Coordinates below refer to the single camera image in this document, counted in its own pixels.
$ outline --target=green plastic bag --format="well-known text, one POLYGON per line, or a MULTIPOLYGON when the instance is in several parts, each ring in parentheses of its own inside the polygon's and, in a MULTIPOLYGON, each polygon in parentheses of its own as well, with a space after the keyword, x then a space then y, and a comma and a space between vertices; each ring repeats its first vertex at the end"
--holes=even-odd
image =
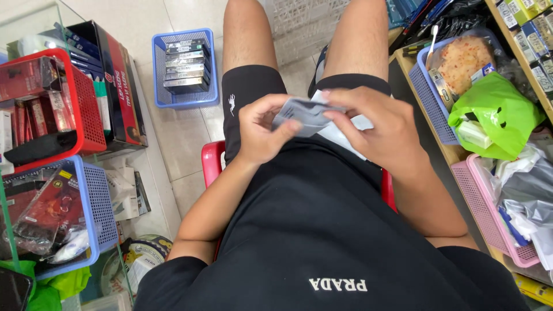
POLYGON ((530 137, 532 130, 545 120, 545 115, 516 90, 509 80, 492 72, 476 82, 453 105, 447 123, 464 149, 483 157, 515 160, 530 137), (473 112, 492 140, 487 149, 464 141, 458 135, 463 122, 460 117, 473 112))

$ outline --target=glass shelf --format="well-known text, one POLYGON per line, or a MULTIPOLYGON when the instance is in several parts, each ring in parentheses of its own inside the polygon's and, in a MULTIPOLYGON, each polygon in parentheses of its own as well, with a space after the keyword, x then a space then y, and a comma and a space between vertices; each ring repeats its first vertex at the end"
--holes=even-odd
POLYGON ((84 21, 60 0, 26 2, 0 13, 0 53, 13 60, 54 47, 69 51, 74 48, 52 33, 84 21))

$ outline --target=white tile floor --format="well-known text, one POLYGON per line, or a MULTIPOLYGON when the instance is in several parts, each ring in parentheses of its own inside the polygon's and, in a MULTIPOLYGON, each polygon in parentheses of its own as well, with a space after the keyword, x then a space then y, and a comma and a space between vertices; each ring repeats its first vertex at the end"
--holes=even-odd
MULTIPOLYGON (((183 217, 205 190, 200 152, 204 144, 224 139, 223 111, 217 106, 174 111, 154 104, 152 36, 210 28, 215 38, 221 85, 223 14, 227 0, 64 0, 85 20, 93 19, 134 57, 179 213, 183 217)), ((315 72, 313 57, 280 68, 288 93, 303 96, 315 72)))

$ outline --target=red plastic basket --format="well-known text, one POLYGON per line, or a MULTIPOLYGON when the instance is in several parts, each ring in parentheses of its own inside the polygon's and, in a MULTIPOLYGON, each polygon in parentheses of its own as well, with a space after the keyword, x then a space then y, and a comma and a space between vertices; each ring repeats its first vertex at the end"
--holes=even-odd
POLYGON ((72 155, 80 154, 81 156, 88 156, 106 150, 106 138, 103 134, 102 121, 92 80, 71 64, 71 59, 65 50, 60 48, 48 49, 14 59, 1 66, 42 56, 54 56, 65 65, 65 74, 67 75, 67 83, 69 84, 71 103, 75 115, 75 125, 77 127, 77 143, 69 151, 16 167, 15 173, 56 162, 72 155))

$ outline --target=stack of vhs tapes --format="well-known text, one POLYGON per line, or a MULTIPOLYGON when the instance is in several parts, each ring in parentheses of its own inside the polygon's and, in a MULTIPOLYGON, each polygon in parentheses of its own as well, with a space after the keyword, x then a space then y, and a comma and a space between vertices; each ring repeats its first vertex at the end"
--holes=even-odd
POLYGON ((205 39, 169 43, 165 52, 166 90, 175 95, 209 90, 211 55, 205 39))

